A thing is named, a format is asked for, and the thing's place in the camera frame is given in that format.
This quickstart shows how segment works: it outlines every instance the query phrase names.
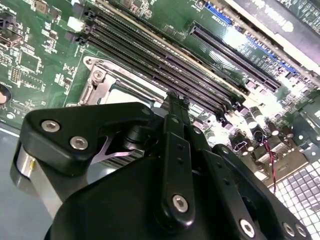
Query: chip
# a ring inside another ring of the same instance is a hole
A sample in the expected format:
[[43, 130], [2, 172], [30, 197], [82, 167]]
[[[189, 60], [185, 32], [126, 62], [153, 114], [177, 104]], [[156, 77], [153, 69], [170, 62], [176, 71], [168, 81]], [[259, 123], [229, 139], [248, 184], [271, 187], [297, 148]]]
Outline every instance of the chip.
[[51, 17], [56, 20], [60, 15], [60, 11], [56, 8], [52, 8], [51, 10]]
[[48, 5], [43, 1], [36, 1], [35, 2], [35, 9], [42, 14], [47, 14], [48, 12]]

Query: capacitor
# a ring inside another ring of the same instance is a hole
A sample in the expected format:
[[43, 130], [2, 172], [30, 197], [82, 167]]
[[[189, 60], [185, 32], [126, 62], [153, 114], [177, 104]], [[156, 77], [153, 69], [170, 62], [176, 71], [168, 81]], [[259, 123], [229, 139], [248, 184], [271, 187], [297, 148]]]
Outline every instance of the capacitor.
[[261, 111], [257, 107], [252, 111], [252, 116], [260, 124], [265, 121], [264, 115], [261, 113]]
[[208, 139], [208, 142], [213, 144], [215, 143], [216, 141], [216, 135], [213, 131], [209, 131], [207, 134], [206, 134], [206, 139]]
[[256, 120], [254, 119], [254, 117], [251, 114], [249, 114], [245, 118], [245, 122], [246, 122], [246, 124], [248, 124], [248, 127], [250, 129], [254, 129], [258, 125], [258, 123], [256, 122]]
[[282, 127], [282, 132], [286, 136], [287, 139], [292, 139], [294, 137], [294, 133], [288, 125], [284, 125]]
[[12, 95], [10, 90], [6, 86], [0, 84], [0, 105], [9, 102], [11, 97]]
[[269, 128], [272, 136], [277, 136], [279, 134], [279, 131], [273, 122], [268, 123], [268, 128]]
[[251, 133], [253, 135], [253, 139], [256, 140], [258, 143], [262, 143], [266, 137], [265, 132], [259, 126], [252, 129]]
[[249, 153], [249, 151], [248, 151], [248, 149], [247, 149], [247, 146], [246, 146], [246, 145], [243, 146], [243, 147], [240, 149], [240, 152], [241, 152], [242, 156], [247, 156], [248, 153]]
[[245, 139], [244, 140], [246, 142], [246, 148], [248, 149], [249, 152], [252, 152], [255, 148], [252, 145], [252, 142], [250, 141], [250, 139]]

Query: screw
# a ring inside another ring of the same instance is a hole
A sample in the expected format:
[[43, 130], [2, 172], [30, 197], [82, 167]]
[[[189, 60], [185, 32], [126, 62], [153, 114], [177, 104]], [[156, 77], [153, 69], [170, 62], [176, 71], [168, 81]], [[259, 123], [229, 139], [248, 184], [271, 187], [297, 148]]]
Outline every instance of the screw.
[[180, 213], [185, 213], [188, 210], [188, 202], [183, 196], [174, 195], [172, 198], [172, 202], [173, 202], [174, 207]]
[[173, 117], [173, 118], [172, 118], [172, 121], [174, 121], [176, 124], [178, 124], [178, 123], [179, 123], [179, 120], [178, 120], [178, 119], [176, 119], [175, 117]]
[[150, 115], [150, 114], [151, 114], [150, 111], [149, 111], [147, 108], [142, 109], [142, 112], [143, 112], [144, 114], [147, 114], [147, 115]]
[[303, 237], [306, 237], [306, 236], [307, 236], [307, 233], [306, 233], [306, 231], [302, 228], [302, 226], [300, 226], [299, 224], [296, 224], [295, 227], [296, 227], [296, 229], [298, 230], [298, 232], [299, 232]]
[[102, 74], [101, 71], [95, 71], [95, 72], [93, 73], [93, 76], [94, 76], [95, 79], [100, 80], [100, 79], [102, 79], [103, 74]]
[[92, 60], [89, 58], [88, 60], [85, 61], [86, 64], [91, 65], [92, 64]]
[[41, 127], [43, 130], [49, 133], [55, 133], [60, 130], [60, 125], [56, 121], [53, 120], [45, 120], [41, 123]]
[[74, 136], [70, 140], [70, 145], [76, 150], [86, 150], [88, 148], [88, 141], [81, 136]]
[[197, 127], [194, 127], [193, 130], [195, 131], [196, 134], [201, 134], [201, 130]]
[[240, 220], [240, 226], [245, 234], [247, 234], [250, 238], [255, 237], [255, 230], [252, 225], [245, 219]]
[[225, 146], [223, 146], [223, 147], [221, 148], [221, 150], [222, 150], [222, 152], [224, 152], [225, 154], [228, 154], [228, 153], [229, 153], [228, 149], [227, 149]]
[[284, 222], [283, 228], [291, 237], [295, 236], [294, 230], [292, 229], [292, 227], [290, 227], [290, 225], [288, 223]]

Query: cable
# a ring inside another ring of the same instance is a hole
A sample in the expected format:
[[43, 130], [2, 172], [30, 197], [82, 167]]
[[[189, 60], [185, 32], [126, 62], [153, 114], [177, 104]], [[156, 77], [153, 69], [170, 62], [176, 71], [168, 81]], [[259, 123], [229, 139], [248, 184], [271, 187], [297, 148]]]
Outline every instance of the cable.
[[273, 179], [273, 193], [276, 193], [277, 185], [276, 185], [276, 170], [275, 170], [275, 159], [274, 159], [274, 152], [271, 151], [268, 141], [264, 141], [264, 148], [269, 153], [270, 156], [270, 163], [271, 163], [271, 172], [272, 172], [272, 179]]

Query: electrolytic capacitor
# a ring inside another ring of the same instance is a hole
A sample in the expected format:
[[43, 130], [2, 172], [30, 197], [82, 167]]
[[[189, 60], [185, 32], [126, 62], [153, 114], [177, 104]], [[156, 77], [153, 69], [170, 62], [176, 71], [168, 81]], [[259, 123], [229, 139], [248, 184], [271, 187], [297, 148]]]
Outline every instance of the electrolytic capacitor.
[[255, 118], [255, 120], [260, 124], [265, 120], [265, 117], [257, 107], [252, 111], [252, 115]]
[[254, 129], [258, 125], [258, 123], [251, 114], [245, 118], [245, 122], [246, 124], [248, 124], [248, 127], [250, 129]]
[[246, 145], [243, 146], [243, 147], [240, 149], [240, 152], [241, 152], [241, 155], [242, 155], [242, 156], [247, 156], [248, 153], [249, 153], [247, 146], [246, 146]]
[[292, 139], [294, 137], [294, 133], [288, 125], [282, 127], [282, 132], [287, 139]]
[[268, 128], [269, 128], [272, 136], [277, 136], [279, 134], [279, 131], [273, 122], [268, 123]]
[[213, 144], [215, 143], [216, 141], [216, 135], [213, 131], [209, 131], [207, 134], [206, 134], [206, 139], [208, 139], [208, 142]]
[[252, 152], [255, 148], [252, 145], [252, 142], [250, 141], [250, 139], [245, 139], [244, 140], [246, 142], [246, 148], [248, 149], [249, 152]]

